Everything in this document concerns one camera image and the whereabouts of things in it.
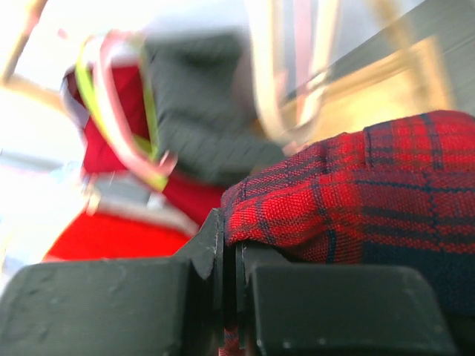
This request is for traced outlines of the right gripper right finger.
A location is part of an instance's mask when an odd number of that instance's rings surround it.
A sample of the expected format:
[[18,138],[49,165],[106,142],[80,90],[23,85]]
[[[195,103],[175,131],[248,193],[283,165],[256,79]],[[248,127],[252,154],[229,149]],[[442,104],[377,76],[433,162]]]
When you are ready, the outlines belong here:
[[293,347],[293,264],[269,245],[236,245],[236,313],[245,349]]

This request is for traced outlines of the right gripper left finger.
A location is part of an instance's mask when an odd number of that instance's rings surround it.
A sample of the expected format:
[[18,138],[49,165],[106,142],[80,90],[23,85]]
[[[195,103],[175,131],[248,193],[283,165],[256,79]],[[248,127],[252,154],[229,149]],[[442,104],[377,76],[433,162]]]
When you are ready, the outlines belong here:
[[177,253],[190,262],[183,316],[185,347],[223,345],[223,216],[210,211],[197,234]]

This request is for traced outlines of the dark red skirt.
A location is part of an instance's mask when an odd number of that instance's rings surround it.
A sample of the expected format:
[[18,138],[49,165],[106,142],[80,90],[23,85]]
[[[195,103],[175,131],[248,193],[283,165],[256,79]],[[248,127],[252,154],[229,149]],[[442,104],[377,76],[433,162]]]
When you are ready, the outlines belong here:
[[63,78],[64,102],[82,126],[89,174],[130,173],[162,194],[198,225],[219,206],[224,189],[175,171],[177,160],[158,152],[151,91],[137,65],[112,65],[98,82],[90,66]]

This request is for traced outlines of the grey dotted garment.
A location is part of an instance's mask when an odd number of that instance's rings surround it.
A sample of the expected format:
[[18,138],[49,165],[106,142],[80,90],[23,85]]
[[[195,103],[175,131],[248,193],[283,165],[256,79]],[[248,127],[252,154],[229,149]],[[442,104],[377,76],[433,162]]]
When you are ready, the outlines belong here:
[[149,39],[145,50],[154,90],[159,145],[178,157],[178,170],[200,182],[230,186],[284,153],[258,136],[232,94],[243,54],[229,32]]

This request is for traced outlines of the red plaid garment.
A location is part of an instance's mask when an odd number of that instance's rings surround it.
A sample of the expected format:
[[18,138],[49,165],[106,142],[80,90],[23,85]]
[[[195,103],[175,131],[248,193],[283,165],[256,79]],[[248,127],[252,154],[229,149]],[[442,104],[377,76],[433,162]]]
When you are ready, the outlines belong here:
[[314,143],[221,200],[227,245],[314,263],[410,266],[474,353],[474,118],[433,111]]

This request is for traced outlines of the pink hanger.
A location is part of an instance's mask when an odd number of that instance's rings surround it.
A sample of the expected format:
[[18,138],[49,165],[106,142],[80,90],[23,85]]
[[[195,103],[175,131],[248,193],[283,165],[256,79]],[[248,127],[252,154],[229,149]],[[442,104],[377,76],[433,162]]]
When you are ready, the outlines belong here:
[[97,130],[128,171],[163,190],[177,158],[159,153],[151,81],[142,39],[111,31],[99,44],[92,71],[81,53],[76,80]]

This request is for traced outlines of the beige wooden hanger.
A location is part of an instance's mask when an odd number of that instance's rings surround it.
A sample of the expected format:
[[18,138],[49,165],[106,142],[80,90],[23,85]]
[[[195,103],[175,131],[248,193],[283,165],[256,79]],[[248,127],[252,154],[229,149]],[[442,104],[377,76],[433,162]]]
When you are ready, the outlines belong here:
[[320,1],[315,37],[309,63],[309,79],[304,84],[302,108],[296,124],[290,125],[281,109],[284,96],[278,89],[278,70],[284,51],[279,1],[248,1],[249,32],[251,35],[252,76],[255,105],[259,122],[274,142],[302,145],[311,140],[317,129],[317,118],[327,89],[330,60],[338,24],[340,1]]

